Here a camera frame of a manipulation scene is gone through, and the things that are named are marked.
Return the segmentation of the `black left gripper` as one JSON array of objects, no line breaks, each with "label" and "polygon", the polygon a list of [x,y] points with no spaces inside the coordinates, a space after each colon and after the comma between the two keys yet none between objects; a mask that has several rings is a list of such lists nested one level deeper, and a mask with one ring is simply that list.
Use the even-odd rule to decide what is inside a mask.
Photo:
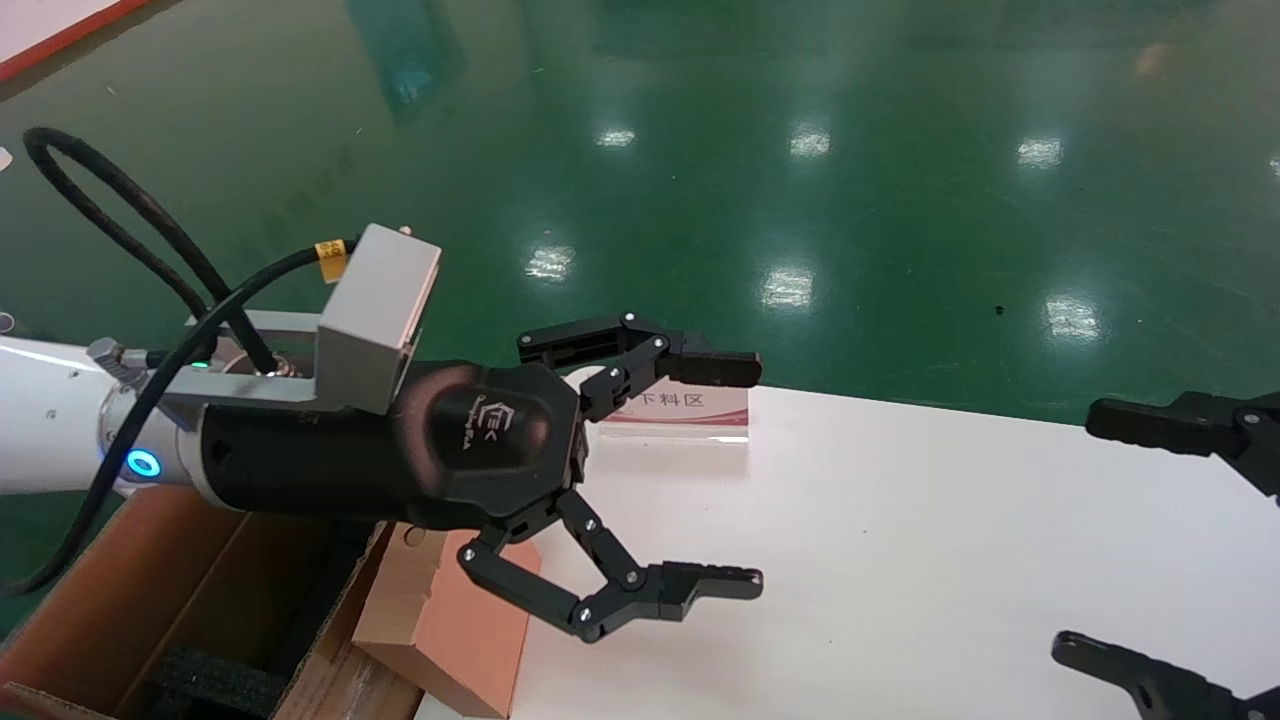
[{"label": "black left gripper", "polygon": [[[211,405],[202,492],[247,512],[485,527],[457,555],[468,579],[588,644],[636,620],[681,623],[699,598],[762,596],[754,568],[641,566],[571,489],[588,452],[579,396],[593,421],[746,421],[758,354],[623,313],[525,331],[518,356],[530,364],[413,363],[384,414]],[[575,366],[596,368],[579,396],[552,370]],[[502,557],[517,532],[552,521],[604,578],[595,593],[580,598]]]}]

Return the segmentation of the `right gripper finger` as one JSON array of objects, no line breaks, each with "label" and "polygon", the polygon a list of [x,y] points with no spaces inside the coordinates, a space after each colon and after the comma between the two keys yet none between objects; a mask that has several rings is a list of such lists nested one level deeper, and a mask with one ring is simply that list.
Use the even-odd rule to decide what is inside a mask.
[{"label": "right gripper finger", "polygon": [[1100,439],[1219,456],[1262,496],[1279,500],[1279,393],[1229,398],[1184,392],[1165,406],[1098,398],[1085,430]]},{"label": "right gripper finger", "polygon": [[1055,662],[1125,691],[1142,719],[1277,719],[1279,688],[1249,698],[1201,674],[1120,644],[1064,630],[1053,638]]}]

